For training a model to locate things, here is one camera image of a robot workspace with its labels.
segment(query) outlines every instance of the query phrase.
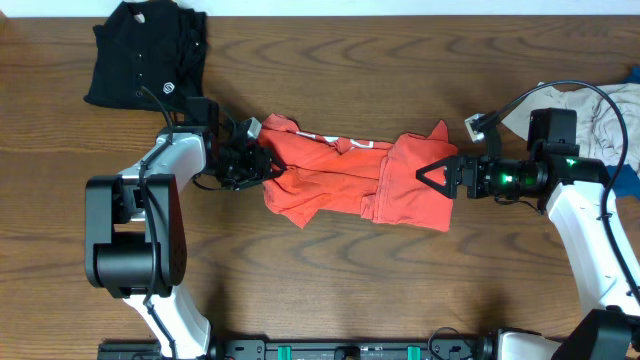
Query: red garment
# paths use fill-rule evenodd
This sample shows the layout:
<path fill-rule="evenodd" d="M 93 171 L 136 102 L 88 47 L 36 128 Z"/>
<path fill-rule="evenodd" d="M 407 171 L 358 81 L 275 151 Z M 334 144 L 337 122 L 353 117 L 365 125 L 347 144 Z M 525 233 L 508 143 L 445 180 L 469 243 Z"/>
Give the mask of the red garment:
<path fill-rule="evenodd" d="M 390 144 L 304 133 L 272 114 L 259 141 L 287 165 L 282 176 L 264 182 L 265 203 L 301 228 L 324 209 L 374 223 L 449 230 L 453 201 L 416 180 L 419 168 L 457 153 L 442 121 L 428 138 L 404 134 Z M 444 181 L 442 171 L 427 176 Z"/>

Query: wooden table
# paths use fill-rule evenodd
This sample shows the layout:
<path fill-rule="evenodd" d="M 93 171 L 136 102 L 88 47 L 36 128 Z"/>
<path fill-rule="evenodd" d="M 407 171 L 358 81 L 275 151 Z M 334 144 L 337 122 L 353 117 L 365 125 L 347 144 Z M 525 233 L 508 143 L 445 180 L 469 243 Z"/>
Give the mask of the wooden table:
<path fill-rule="evenodd" d="M 145 323 L 83 267 L 84 185 L 150 149 L 163 121 L 86 104 L 103 19 L 8 20 L 0 35 L 0 358 L 90 359 Z M 304 130 L 393 141 L 462 120 L 538 81 L 616 83 L 638 59 L 632 17 L 212 18 L 204 88 L 239 118 L 279 112 Z M 504 153 L 525 142 L 502 128 Z M 300 230 L 258 187 L 182 193 L 184 284 L 215 331 L 284 338 L 426 338 L 440 326 L 566 336 L 581 319 L 546 217 L 455 202 L 451 231 L 321 212 Z M 640 245 L 640 206 L 618 201 Z"/>

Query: robotic arm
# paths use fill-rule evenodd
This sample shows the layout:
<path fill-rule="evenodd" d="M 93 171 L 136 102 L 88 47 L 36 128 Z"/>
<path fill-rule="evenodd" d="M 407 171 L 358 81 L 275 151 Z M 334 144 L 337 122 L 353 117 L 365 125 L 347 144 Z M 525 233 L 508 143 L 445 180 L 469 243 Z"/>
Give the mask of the robotic arm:
<path fill-rule="evenodd" d="M 576 114 L 559 109 L 532 113 L 529 160 L 501 158 L 495 130 L 501 110 L 466 120 L 474 141 L 486 139 L 487 155 L 449 157 L 416 175 L 450 198 L 456 197 L 458 185 L 465 185 L 471 198 L 495 196 L 506 204 L 518 202 L 520 196 L 538 199 L 537 210 L 548 213 L 567 249 L 585 314 L 564 343 L 517 329 L 480 338 L 432 336 L 428 342 L 407 343 L 212 338 L 211 324 L 180 285 L 187 256 L 178 194 L 201 173 L 215 175 L 225 189 L 238 190 L 277 176 L 279 172 L 272 169 L 283 166 L 256 144 L 255 119 L 238 127 L 239 138 L 232 135 L 223 144 L 217 140 L 218 105 L 204 98 L 189 101 L 185 122 L 172 125 L 167 120 L 155 147 L 140 162 L 87 183 L 87 278 L 136 309 L 158 338 L 153 344 L 105 343 L 98 359 L 622 359 L 629 343 L 636 345 L 640 306 L 633 295 L 638 292 L 635 280 L 640 279 L 640 267 L 620 224 L 615 195 L 607 194 L 611 181 L 604 165 L 578 157 Z M 444 184 L 426 176 L 439 168 L 445 171 Z M 130 221 L 145 221 L 145 232 L 115 230 L 114 224 Z"/>

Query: red object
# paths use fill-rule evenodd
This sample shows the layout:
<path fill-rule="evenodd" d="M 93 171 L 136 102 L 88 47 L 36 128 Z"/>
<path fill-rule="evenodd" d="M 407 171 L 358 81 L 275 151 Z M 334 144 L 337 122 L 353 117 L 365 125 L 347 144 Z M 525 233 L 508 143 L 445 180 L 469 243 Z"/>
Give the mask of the red object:
<path fill-rule="evenodd" d="M 449 230 L 453 201 L 416 180 L 416 170 L 458 151 L 443 121 L 429 137 L 404 134 L 391 144 L 301 132 L 272 114 L 259 141 L 287 165 L 282 176 L 264 182 L 265 203 L 301 228 L 324 209 L 374 223 Z M 427 176 L 444 181 L 443 171 Z"/>

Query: table surface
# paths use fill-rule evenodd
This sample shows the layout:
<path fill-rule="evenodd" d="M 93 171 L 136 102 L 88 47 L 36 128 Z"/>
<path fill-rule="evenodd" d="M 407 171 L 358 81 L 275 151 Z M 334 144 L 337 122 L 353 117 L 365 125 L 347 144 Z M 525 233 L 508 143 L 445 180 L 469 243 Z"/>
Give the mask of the table surface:
<path fill-rule="evenodd" d="M 162 118 L 86 104 L 103 19 L 0 24 L 0 358 L 95 358 L 146 324 L 86 280 L 84 185 L 146 153 Z M 272 112 L 303 130 L 394 141 L 438 120 L 480 153 L 462 120 L 539 81 L 620 82 L 638 61 L 632 17 L 211 18 L 205 94 L 238 118 Z M 525 141 L 501 126 L 504 154 Z M 546 217 L 455 201 L 447 233 L 320 212 L 304 230 L 262 189 L 181 195 L 184 284 L 219 334 L 426 338 L 452 326 L 566 336 L 581 319 Z M 633 245 L 640 206 L 618 200 Z"/>

